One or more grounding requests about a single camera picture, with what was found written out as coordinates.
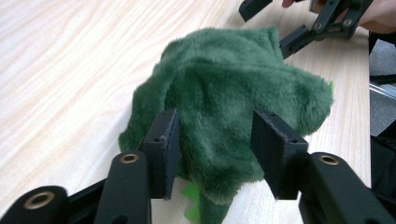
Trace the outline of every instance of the gray floor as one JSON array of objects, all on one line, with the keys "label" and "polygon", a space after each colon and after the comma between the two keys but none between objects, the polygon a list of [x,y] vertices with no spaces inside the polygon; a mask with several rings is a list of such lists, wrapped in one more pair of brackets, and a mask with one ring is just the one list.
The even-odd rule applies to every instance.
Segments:
[{"label": "gray floor", "polygon": [[[396,48],[378,40],[370,55],[370,75],[396,74]],[[379,135],[396,120],[396,99],[370,91],[370,133]]]}]

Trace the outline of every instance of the finger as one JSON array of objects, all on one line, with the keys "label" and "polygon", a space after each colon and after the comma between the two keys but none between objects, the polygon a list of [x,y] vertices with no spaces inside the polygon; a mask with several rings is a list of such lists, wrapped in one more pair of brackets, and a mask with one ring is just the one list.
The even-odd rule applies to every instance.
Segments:
[{"label": "finger", "polygon": [[390,27],[385,24],[379,23],[377,21],[368,21],[366,23],[361,24],[361,27],[377,34],[385,35],[396,32],[396,27]]},{"label": "finger", "polygon": [[290,7],[291,5],[293,5],[294,0],[283,0],[282,2],[282,7]]}]

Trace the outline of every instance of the green stuffed animal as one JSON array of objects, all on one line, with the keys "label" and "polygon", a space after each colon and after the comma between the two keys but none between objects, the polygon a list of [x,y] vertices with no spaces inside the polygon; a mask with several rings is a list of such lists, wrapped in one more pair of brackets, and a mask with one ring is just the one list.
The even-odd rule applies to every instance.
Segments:
[{"label": "green stuffed animal", "polygon": [[331,87],[283,62],[275,28],[207,28],[173,41],[134,92],[121,151],[135,150],[156,115],[177,108],[177,174],[200,191],[200,221],[221,223],[244,183],[262,180],[249,148],[253,110],[277,113],[301,135],[330,114]]}]

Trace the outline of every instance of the light wood grain surface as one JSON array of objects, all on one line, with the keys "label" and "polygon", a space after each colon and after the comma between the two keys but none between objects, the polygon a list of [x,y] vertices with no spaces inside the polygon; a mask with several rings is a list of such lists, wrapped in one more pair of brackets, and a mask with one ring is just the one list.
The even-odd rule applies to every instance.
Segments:
[{"label": "light wood grain surface", "polygon": [[[280,1],[244,23],[242,0],[0,2],[0,216],[23,193],[47,185],[69,195],[106,177],[134,89],[167,43],[204,27],[274,25],[281,37],[316,18],[308,1]],[[310,151],[344,158],[370,182],[367,32],[315,42],[287,63],[332,80],[335,103],[306,137]],[[154,223],[189,223],[180,195],[153,201]],[[224,223],[301,223],[297,202],[276,202],[265,182],[246,184]]]}]

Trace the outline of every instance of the black bracket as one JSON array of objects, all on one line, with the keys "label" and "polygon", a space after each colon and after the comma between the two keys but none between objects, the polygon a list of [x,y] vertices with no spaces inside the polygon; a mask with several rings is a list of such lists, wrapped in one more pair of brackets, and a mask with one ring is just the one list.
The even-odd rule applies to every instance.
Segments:
[{"label": "black bracket", "polygon": [[[270,0],[247,0],[242,3],[239,13],[247,21],[271,2]],[[359,25],[361,16],[372,2],[373,0],[326,1],[311,30],[303,25],[280,40],[279,45],[283,58],[287,59],[291,54],[296,53],[314,40],[320,41],[327,37],[352,37]],[[338,17],[344,11],[346,14],[339,21]]]},{"label": "black bracket", "polygon": [[278,115],[257,109],[250,147],[274,196],[297,199],[304,223],[396,223],[347,163],[308,154],[308,144]]},{"label": "black bracket", "polygon": [[170,199],[179,150],[177,111],[163,111],[137,151],[113,159],[107,179],[67,197],[57,186],[33,189],[8,209],[0,224],[151,223],[150,199]]}]

